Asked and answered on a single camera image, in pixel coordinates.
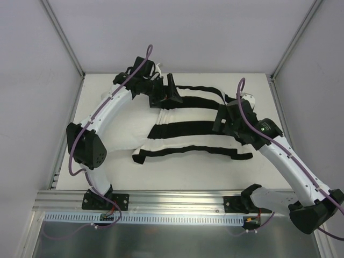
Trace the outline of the black white striped pillowcase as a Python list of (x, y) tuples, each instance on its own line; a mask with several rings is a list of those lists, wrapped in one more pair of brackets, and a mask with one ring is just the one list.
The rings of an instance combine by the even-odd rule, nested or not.
[(228, 156), (231, 160), (250, 160), (243, 142), (214, 131), (213, 125), (221, 105), (234, 98), (215, 87), (177, 86), (182, 102), (167, 100), (162, 103), (159, 116), (143, 145), (132, 159), (143, 164), (148, 157), (161, 157), (190, 151)]

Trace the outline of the white pillow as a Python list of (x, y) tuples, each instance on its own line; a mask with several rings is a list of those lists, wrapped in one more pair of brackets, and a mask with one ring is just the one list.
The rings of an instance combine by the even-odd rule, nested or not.
[(137, 95), (120, 108), (101, 135), (108, 152), (137, 149), (142, 146), (158, 119), (160, 110), (149, 106), (146, 95)]

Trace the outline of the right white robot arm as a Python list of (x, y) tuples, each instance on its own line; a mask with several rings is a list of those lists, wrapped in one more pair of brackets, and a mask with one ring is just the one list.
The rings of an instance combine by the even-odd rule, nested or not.
[(257, 119), (248, 100), (221, 104), (213, 130), (252, 145), (274, 165), (293, 190), (287, 195), (253, 184), (241, 193), (241, 207), (246, 212), (261, 207), (283, 214), (301, 232), (311, 234), (336, 211), (343, 211), (343, 192), (331, 189), (318, 179), (291, 148), (274, 121)]

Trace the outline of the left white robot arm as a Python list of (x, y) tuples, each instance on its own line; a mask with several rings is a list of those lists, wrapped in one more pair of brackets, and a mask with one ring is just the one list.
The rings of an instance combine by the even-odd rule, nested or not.
[(82, 209), (117, 209), (112, 185), (101, 167), (108, 153), (102, 136), (120, 109), (137, 95), (148, 96), (152, 107), (159, 107), (169, 100), (182, 102), (173, 75), (169, 73), (166, 78), (167, 83), (164, 83), (161, 70), (153, 61), (137, 57), (133, 66), (115, 76), (106, 97), (90, 115), (78, 124), (68, 124), (69, 173), (71, 176), (83, 173), (89, 184)]

